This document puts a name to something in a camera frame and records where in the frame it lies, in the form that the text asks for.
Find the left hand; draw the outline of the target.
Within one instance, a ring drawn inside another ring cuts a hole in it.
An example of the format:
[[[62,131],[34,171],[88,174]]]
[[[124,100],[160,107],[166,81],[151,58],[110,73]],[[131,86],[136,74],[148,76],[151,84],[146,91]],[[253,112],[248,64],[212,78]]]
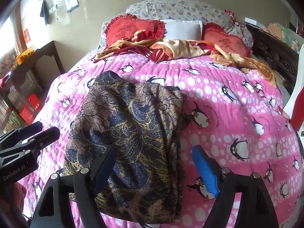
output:
[[[22,213],[24,210],[24,199],[26,194],[27,190],[22,184],[18,182],[14,183],[12,185],[11,194],[1,194],[1,208],[3,208],[4,211],[10,211],[10,206],[7,200],[8,197],[11,197],[17,209]]]

